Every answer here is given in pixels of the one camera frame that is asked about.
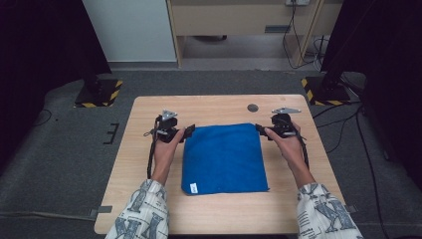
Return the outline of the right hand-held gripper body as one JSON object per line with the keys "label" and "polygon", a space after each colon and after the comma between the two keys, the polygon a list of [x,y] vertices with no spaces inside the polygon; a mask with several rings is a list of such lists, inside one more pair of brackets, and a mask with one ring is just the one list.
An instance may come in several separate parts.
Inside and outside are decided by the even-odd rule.
{"label": "right hand-held gripper body", "polygon": [[291,120],[291,114],[297,114],[299,112],[300,110],[286,107],[272,110],[272,113],[274,114],[271,117],[272,124],[274,125],[272,131],[282,138],[290,136],[301,137]]}

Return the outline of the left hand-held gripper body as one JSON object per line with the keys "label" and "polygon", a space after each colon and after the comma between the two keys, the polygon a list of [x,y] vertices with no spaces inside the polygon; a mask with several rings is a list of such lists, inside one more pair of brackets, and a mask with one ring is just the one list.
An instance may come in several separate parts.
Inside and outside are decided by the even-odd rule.
{"label": "left hand-held gripper body", "polygon": [[163,110],[162,113],[155,119],[154,127],[145,132],[143,135],[153,135],[163,142],[171,142],[178,133],[177,113],[169,110]]}

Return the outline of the blue towel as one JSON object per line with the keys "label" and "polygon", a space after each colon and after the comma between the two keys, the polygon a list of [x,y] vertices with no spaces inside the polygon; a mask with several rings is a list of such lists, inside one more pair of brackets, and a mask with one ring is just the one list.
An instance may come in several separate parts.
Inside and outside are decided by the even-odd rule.
{"label": "blue towel", "polygon": [[238,123],[195,129],[184,145],[181,189],[189,195],[268,191],[255,126]]}

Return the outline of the person's right hand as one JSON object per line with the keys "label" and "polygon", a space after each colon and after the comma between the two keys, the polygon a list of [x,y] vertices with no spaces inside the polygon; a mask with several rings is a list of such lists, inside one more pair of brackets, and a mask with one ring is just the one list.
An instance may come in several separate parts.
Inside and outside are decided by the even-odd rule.
{"label": "person's right hand", "polygon": [[267,127],[265,128],[265,133],[278,146],[289,167],[307,167],[303,156],[302,145],[296,136],[282,138]]}

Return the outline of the person's left hand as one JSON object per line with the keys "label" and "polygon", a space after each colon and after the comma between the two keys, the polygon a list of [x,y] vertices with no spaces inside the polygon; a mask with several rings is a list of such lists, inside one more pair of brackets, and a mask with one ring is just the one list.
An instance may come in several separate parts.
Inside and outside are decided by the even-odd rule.
{"label": "person's left hand", "polygon": [[171,142],[157,141],[154,151],[155,166],[153,176],[157,177],[169,171],[177,145],[184,136],[185,129],[180,129]]}

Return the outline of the black striped stand base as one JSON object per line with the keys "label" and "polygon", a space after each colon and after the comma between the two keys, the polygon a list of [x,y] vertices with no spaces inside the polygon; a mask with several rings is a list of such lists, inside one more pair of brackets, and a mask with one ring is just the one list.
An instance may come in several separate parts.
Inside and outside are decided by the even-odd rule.
{"label": "black striped stand base", "polygon": [[301,79],[306,96],[313,106],[340,106],[350,103],[350,96],[344,86],[331,84],[324,77]]}
{"label": "black striped stand base", "polygon": [[122,86],[121,80],[99,80],[99,86],[89,89],[83,86],[75,102],[75,108],[110,107]]}

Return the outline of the white cabinet panel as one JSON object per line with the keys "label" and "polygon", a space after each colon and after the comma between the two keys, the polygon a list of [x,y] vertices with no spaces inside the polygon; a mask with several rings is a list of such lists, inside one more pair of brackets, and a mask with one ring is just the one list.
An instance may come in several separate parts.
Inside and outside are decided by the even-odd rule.
{"label": "white cabinet panel", "polygon": [[175,62],[166,0],[83,0],[112,63]]}

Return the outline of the beige wooden desk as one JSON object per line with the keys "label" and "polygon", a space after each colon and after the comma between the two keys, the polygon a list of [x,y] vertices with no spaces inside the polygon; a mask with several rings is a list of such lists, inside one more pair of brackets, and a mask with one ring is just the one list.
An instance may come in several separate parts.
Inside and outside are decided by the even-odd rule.
{"label": "beige wooden desk", "polygon": [[286,6],[286,0],[166,0],[176,58],[187,36],[283,34],[288,55],[298,66],[311,39],[331,34],[343,0],[311,0]]}

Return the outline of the black curtain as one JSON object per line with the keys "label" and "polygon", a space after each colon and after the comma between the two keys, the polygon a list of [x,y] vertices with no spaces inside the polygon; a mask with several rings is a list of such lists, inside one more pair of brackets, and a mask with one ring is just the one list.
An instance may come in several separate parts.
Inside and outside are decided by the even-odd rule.
{"label": "black curtain", "polygon": [[0,174],[48,91],[109,71],[83,0],[0,0]]}
{"label": "black curtain", "polygon": [[366,76],[376,127],[422,187],[422,0],[343,0],[322,70],[327,90],[343,72]]}

